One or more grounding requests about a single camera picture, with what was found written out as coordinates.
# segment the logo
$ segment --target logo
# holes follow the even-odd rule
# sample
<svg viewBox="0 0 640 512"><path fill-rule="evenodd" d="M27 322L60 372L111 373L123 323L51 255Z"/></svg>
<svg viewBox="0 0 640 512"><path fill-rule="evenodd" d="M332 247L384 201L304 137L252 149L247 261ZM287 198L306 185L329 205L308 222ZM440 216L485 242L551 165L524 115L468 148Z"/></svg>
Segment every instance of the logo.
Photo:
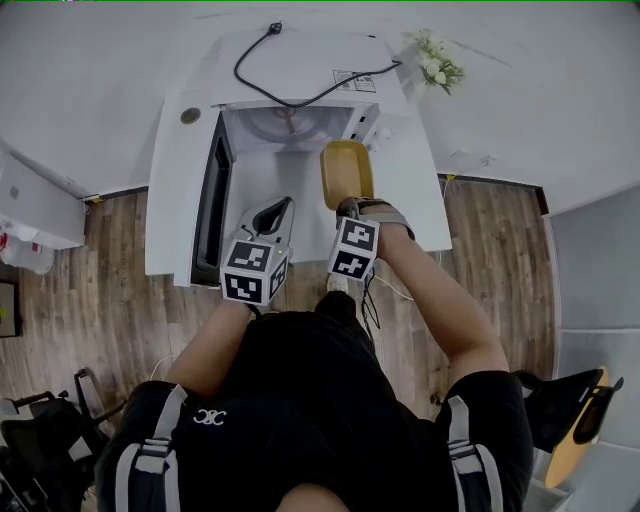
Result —
<svg viewBox="0 0 640 512"><path fill-rule="evenodd" d="M195 416L193 417L193 421L196 423L200 423L201 425L222 425L224 421L221 419L216 419L218 416L226 416L226 411L216 411L215 409L211 411L207 411L206 409L200 409Z"/></svg>

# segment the chair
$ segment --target chair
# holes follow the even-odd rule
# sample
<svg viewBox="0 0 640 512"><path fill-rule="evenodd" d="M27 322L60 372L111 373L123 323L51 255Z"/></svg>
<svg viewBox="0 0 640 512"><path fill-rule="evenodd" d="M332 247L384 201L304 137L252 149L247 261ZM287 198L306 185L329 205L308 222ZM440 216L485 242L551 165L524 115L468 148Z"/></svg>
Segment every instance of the chair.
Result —
<svg viewBox="0 0 640 512"><path fill-rule="evenodd" d="M601 368L546 382L527 372L515 375L524 389L533 444L549 453L567 436L578 418L573 442L591 442L600 431L614 393L624 384L620 378L613 387L599 385L604 375Z"/></svg>
<svg viewBox="0 0 640 512"><path fill-rule="evenodd" d="M18 473L28 471L31 480L35 480L42 490L44 496L40 501L44 500L46 508L52 512L80 510L84 493L93 484L94 466L109 441L98 425L119 412L126 403L93 418L80 382L87 375L84 369L74 375L80 411L66 400L66 391L58 398L47 392L16 401L3 400L0 407L18 412L20 407L29 405L33 414L30 420L7 420L0 424L2 436L15 459L6 471L0 470L2 476L12 487L13 494L20 495L24 490L18 482L24 478L18 478ZM34 499L27 504L22 500L22 509L24 512L37 510L40 501Z"/></svg>
<svg viewBox="0 0 640 512"><path fill-rule="evenodd" d="M557 487L596 439L611 399L624 379L609 387L604 367L548 382L526 372L515 374L522 383L533 445L551 454L544 485Z"/></svg>

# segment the wooden tray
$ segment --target wooden tray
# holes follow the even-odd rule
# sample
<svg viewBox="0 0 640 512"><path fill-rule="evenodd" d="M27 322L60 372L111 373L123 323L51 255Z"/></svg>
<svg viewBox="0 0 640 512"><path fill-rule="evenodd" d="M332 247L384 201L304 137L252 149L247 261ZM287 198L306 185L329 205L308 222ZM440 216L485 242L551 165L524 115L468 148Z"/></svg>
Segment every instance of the wooden tray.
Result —
<svg viewBox="0 0 640 512"><path fill-rule="evenodd" d="M374 197L367 148L353 140L329 142L320 154L324 202L337 210L347 197Z"/></svg>

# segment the shoe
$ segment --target shoe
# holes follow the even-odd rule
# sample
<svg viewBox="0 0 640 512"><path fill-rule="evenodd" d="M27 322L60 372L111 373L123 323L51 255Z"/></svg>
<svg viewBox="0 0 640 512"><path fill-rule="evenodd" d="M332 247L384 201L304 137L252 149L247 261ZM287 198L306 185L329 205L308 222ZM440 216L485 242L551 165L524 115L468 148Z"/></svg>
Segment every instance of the shoe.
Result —
<svg viewBox="0 0 640 512"><path fill-rule="evenodd" d="M349 295L349 279L340 274L329 274L327 278L327 293L344 292Z"/></svg>

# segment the warning label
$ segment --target warning label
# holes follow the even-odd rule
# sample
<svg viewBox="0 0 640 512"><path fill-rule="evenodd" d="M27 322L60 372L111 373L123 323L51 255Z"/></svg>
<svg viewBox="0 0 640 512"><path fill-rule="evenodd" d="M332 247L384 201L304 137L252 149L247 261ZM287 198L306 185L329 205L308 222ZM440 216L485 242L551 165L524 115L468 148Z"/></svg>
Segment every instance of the warning label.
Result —
<svg viewBox="0 0 640 512"><path fill-rule="evenodd" d="M346 80L347 78L350 78L355 74L355 71L339 71L336 69L333 70L333 78L336 83L342 82L343 80ZM338 90L376 92L376 86L373 83L373 78L371 77L371 75L364 75L356 78L351 82L347 82L346 84L341 85L340 87L338 87Z"/></svg>

